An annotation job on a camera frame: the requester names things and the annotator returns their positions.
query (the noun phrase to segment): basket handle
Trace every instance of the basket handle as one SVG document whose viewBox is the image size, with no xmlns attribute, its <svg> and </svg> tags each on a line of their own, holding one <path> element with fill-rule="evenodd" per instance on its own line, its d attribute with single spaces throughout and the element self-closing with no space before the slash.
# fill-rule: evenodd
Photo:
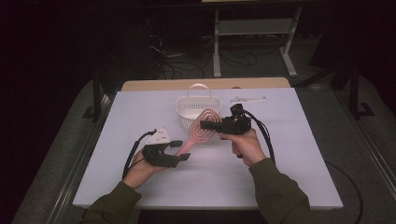
<svg viewBox="0 0 396 224">
<path fill-rule="evenodd" d="M 190 90 L 193 89 L 193 88 L 195 88 L 195 87 L 204 87 L 205 89 L 209 90 L 209 97 L 212 97 L 212 91 L 211 91 L 206 85 L 204 85 L 204 84 L 202 84 L 202 83 L 195 83 L 195 84 L 192 84 L 192 85 L 189 87 L 189 89 L 187 90 L 187 96 L 189 96 Z"/>
</svg>

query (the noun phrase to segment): gray carpet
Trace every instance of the gray carpet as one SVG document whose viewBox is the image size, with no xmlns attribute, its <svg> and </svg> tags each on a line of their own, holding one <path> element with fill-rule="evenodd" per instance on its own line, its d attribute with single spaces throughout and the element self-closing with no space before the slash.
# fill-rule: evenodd
<svg viewBox="0 0 396 224">
<path fill-rule="evenodd" d="M 318 43 L 318 38 L 310 37 L 304 39 L 297 37 L 294 41 L 290 49 L 290 57 L 299 74 L 297 78 L 289 78 L 287 75 L 284 64 L 280 59 L 280 54 L 276 49 L 279 43 L 277 42 L 278 39 L 271 39 L 271 41 L 270 44 L 260 44 L 257 47 L 255 59 L 250 55 L 248 59 L 239 57 L 244 55 L 244 52 L 249 52 L 248 48 L 244 49 L 244 51 L 223 49 L 222 53 L 226 57 L 233 57 L 233 60 L 228 62 L 225 62 L 224 58 L 221 60 L 222 76 L 287 77 L 290 83 L 294 84 L 320 71 L 319 68 L 309 65 L 309 60 L 316 43 Z M 203 68 L 179 64 L 178 66 L 183 69 L 176 69 L 177 71 L 173 73 L 169 66 L 165 66 L 166 77 L 213 77 L 211 53 L 207 53 L 203 58 L 194 58 L 194 62 L 200 64 Z M 243 63 L 247 64 L 246 68 L 236 67 L 238 65 L 241 66 Z M 341 168 L 358 186 L 364 208 L 361 223 L 392 223 L 396 220 L 396 213 L 394 213 L 396 211 L 396 202 L 389 193 L 389 189 L 379 174 L 367 146 L 359 135 L 355 121 L 350 118 L 342 101 L 339 100 L 345 98 L 347 90 L 339 92 L 329 91 L 327 87 L 330 79 L 331 76 L 328 76 L 315 84 L 316 87 L 320 86 L 322 91 L 312 91 L 310 88 L 297 90 L 323 159 Z M 362 118 L 360 123 L 364 125 L 370 136 L 372 136 L 389 167 L 396 170 L 396 152 L 394 150 L 395 141 L 393 137 L 396 134 L 396 119 L 380 101 L 375 89 L 364 79 L 361 81 L 360 97 L 362 101 L 369 103 L 369 106 L 375 112 L 374 117 Z M 43 162 L 13 223 L 42 224 L 47 223 L 47 220 L 49 220 L 66 178 L 72 172 L 71 169 L 73 169 L 76 157 L 81 151 L 90 129 L 92 129 L 92 120 L 82 118 L 88 106 L 92 106 L 91 83 L 87 84 L 81 91 L 70 108 L 64 125 L 54 140 L 49 154 Z M 356 190 L 339 170 L 331 165 L 328 168 L 345 207 L 326 212 L 314 211 L 314 213 L 322 223 L 354 223 L 360 213 L 360 203 Z M 78 223 L 81 219 L 84 209 L 71 205 L 77 187 L 78 183 L 71 189 L 69 200 L 67 200 L 64 208 L 58 214 L 58 218 L 53 223 Z"/>
</svg>

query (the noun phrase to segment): forearm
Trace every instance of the forearm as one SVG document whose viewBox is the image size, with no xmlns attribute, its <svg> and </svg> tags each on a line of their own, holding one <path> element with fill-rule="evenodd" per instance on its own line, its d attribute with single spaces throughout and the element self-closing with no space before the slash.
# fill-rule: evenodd
<svg viewBox="0 0 396 224">
<path fill-rule="evenodd" d="M 80 224 L 127 223 L 141 195 L 120 182 L 109 194 L 99 198 L 87 211 Z"/>
<path fill-rule="evenodd" d="M 257 162 L 249 171 L 254 179 L 257 204 L 269 224 L 318 223 L 310 212 L 307 196 L 270 159 Z"/>
</svg>

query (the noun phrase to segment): person's left hand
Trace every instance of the person's left hand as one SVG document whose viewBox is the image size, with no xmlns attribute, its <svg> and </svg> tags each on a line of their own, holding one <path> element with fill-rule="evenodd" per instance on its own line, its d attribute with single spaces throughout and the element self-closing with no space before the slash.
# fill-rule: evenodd
<svg viewBox="0 0 396 224">
<path fill-rule="evenodd" d="M 142 150 L 138 151 L 134 155 L 132 165 L 133 166 L 129 169 L 128 174 L 122 180 L 122 182 L 132 189 L 139 188 L 152 175 L 166 169 L 165 167 L 153 166 L 146 162 L 144 160 Z"/>
</svg>

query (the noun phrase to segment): floor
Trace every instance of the floor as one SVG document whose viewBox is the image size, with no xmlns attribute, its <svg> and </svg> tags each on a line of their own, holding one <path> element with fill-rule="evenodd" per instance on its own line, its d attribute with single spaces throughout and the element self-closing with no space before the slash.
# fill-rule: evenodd
<svg viewBox="0 0 396 224">
<path fill-rule="evenodd" d="M 203 54 L 169 50 L 159 79 L 212 78 L 212 40 L 203 41 Z M 293 85 L 321 71 L 309 65 L 319 37 L 297 36 L 294 39 L 290 57 L 298 74 L 295 78 L 288 76 L 277 49 L 284 37 L 248 36 L 221 41 L 220 63 L 224 78 L 286 77 Z M 355 120 L 347 109 L 348 87 L 333 91 L 329 88 L 331 80 L 332 74 L 329 74 L 306 88 L 296 89 L 345 206 L 332 211 L 314 211 L 314 214 L 322 223 L 329 224 L 391 223 L 396 219 L 395 178 L 389 172 L 396 170 L 396 118 L 382 103 L 375 87 L 361 78 L 360 101 L 368 103 L 375 115 Z M 71 202 L 106 118 L 102 116 L 95 123 L 92 119 L 84 119 L 90 106 L 91 82 L 81 90 L 70 108 L 13 223 L 78 223 L 82 218 L 85 210 Z M 105 99 L 104 115 L 110 106 L 111 101 Z M 162 214 L 167 219 L 154 220 L 149 218 L 150 213 L 142 213 L 139 220 L 138 213 L 134 213 L 131 223 L 246 223 L 241 215 L 226 218 L 229 215 L 205 216 L 197 222 L 191 218 L 175 220 L 169 214 Z M 262 223 L 262 220 L 252 218 L 248 223 Z"/>
</svg>

